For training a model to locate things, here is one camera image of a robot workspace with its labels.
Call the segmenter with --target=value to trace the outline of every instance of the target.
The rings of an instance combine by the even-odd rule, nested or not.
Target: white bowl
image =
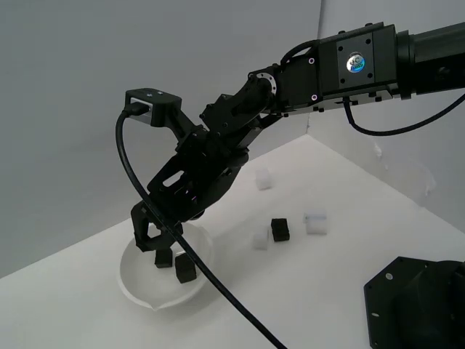
[[[213,265],[213,243],[202,227],[184,223],[184,238],[205,264]],[[184,251],[178,243],[171,247],[173,259]],[[197,279],[181,284],[172,268],[155,266],[155,251],[141,252],[132,239],[121,257],[118,284],[132,302],[155,311],[188,301],[206,283],[206,277],[197,269]]]

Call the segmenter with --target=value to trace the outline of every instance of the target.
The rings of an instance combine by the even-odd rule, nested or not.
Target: black robotic arm
[[[146,104],[147,113],[131,117],[168,127],[178,140],[177,154],[147,187],[160,213],[177,224],[200,217],[229,190],[248,161],[248,146],[281,118],[344,106],[351,116],[351,105],[462,87],[465,23],[417,35],[377,23],[308,41],[288,52],[279,65],[251,72],[237,94],[220,95],[206,106],[200,115],[206,127],[194,125],[181,112],[181,98],[166,92],[130,90],[125,102]],[[182,175],[164,185],[176,174]],[[163,224],[143,201],[133,208],[132,219],[141,249],[166,248],[174,242],[169,234],[148,238],[148,221],[159,229]]]
[[[241,314],[275,347],[285,348],[206,267],[183,239],[181,223],[199,218],[223,197],[248,161],[248,146],[263,129],[281,118],[295,113],[322,113],[344,108],[349,123],[357,131],[375,136],[397,135],[444,116],[462,103],[465,95],[421,123],[387,132],[359,127],[352,117],[351,107],[463,87],[465,23],[417,35],[409,35],[407,31],[396,33],[393,25],[377,23],[302,43],[288,52],[280,64],[251,72],[237,94],[220,95],[215,103],[206,106],[200,115],[205,126],[194,125],[181,112],[182,100],[177,96],[157,89],[129,90],[116,124],[116,142],[124,169],[142,197],[131,211],[137,246],[146,252],[167,249],[177,241]],[[178,141],[176,155],[150,181],[148,193],[137,179],[124,150],[123,122],[127,118],[152,127],[168,127]],[[161,231],[159,236],[148,236],[149,222]],[[404,342],[408,343],[406,348],[426,348],[425,344],[428,348],[465,348],[465,264],[438,262],[427,273],[417,274],[415,268],[420,265],[421,269],[424,261],[408,262],[413,269],[405,267],[407,260],[400,258],[399,261],[404,263],[403,273],[411,273],[405,277],[404,293],[396,297],[397,303],[406,304],[397,314],[405,322],[403,329],[407,329],[403,334]],[[378,294],[373,297],[371,283],[383,277],[380,273],[365,286],[367,309],[372,303],[380,302]],[[428,287],[432,278],[449,280],[449,284],[441,283],[442,288]],[[387,296],[390,304],[391,295]],[[438,306],[430,309],[424,300],[434,300],[434,306]],[[454,307],[453,324],[450,314],[443,312],[450,304]],[[386,326],[373,325],[370,318],[369,328],[373,348],[381,343],[373,339],[377,331],[397,341],[396,336],[385,331]],[[399,348],[395,343],[391,348]]]

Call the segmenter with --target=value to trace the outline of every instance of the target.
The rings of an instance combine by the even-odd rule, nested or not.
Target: black cube
[[[273,218],[271,220],[271,229],[275,242],[288,241],[291,238],[286,218]]]
[[[171,268],[173,266],[173,251],[171,249],[159,249],[155,253],[155,265],[157,268]]]
[[[181,284],[197,279],[195,264],[187,254],[183,253],[174,258],[174,267],[177,279]]]

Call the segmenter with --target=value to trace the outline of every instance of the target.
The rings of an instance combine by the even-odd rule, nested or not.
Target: white wall
[[[129,217],[139,201],[119,164],[114,124],[124,92],[205,104],[318,33],[320,0],[3,0],[0,4],[0,277]],[[257,156],[306,132],[282,121]],[[167,129],[128,122],[147,182],[174,154]]]
[[[324,0],[320,37],[381,21],[395,24],[397,31],[421,33],[462,22],[464,14],[462,0]],[[463,93],[413,96],[409,101],[361,105],[352,111],[365,128],[394,129],[435,114]],[[465,231],[464,114],[465,105],[461,105],[418,131],[374,139],[353,130],[343,110],[311,113],[308,133]],[[373,151],[375,143],[383,150],[381,161]],[[432,177],[437,186],[425,197]]]

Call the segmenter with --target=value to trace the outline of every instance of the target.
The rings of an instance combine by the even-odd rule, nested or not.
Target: cable connector
[[[148,113],[149,111],[150,107],[141,102],[126,104],[123,109],[123,112],[128,113],[129,116],[139,116]]]

